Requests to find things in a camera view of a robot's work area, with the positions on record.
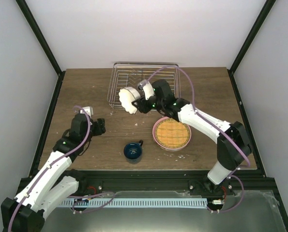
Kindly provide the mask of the white scalloped bowl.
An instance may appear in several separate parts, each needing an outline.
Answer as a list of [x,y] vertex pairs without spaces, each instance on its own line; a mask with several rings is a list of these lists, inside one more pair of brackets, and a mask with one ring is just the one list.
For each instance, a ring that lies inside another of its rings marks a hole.
[[135,114],[137,112],[137,108],[132,105],[132,102],[138,100],[140,97],[140,93],[133,87],[124,87],[119,91],[119,101],[129,114]]

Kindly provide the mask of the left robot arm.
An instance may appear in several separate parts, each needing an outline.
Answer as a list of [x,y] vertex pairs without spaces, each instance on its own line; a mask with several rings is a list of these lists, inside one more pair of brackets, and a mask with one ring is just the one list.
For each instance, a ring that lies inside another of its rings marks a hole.
[[39,232],[62,201],[86,193],[88,181],[83,172],[68,168],[89,147],[92,137],[105,131],[105,119],[94,121],[88,113],[76,114],[36,176],[13,199],[2,202],[3,230]]

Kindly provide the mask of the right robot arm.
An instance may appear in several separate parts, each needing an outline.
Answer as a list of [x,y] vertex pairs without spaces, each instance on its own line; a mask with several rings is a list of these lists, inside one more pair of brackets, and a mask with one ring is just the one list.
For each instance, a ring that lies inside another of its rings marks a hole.
[[167,81],[153,83],[144,80],[137,88],[128,87],[125,110],[148,113],[152,109],[177,122],[193,127],[208,136],[217,145],[217,162],[203,180],[205,191],[214,195],[221,183],[233,174],[243,161],[249,165],[252,146],[244,125],[238,121],[229,123],[219,120],[193,106],[183,98],[175,97]]

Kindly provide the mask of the dark blue mug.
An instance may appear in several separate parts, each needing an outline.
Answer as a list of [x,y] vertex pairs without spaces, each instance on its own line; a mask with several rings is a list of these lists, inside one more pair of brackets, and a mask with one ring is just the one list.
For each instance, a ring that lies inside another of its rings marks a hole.
[[141,161],[143,154],[143,140],[139,140],[138,142],[128,143],[124,149],[123,154],[126,160],[131,164],[136,164]]

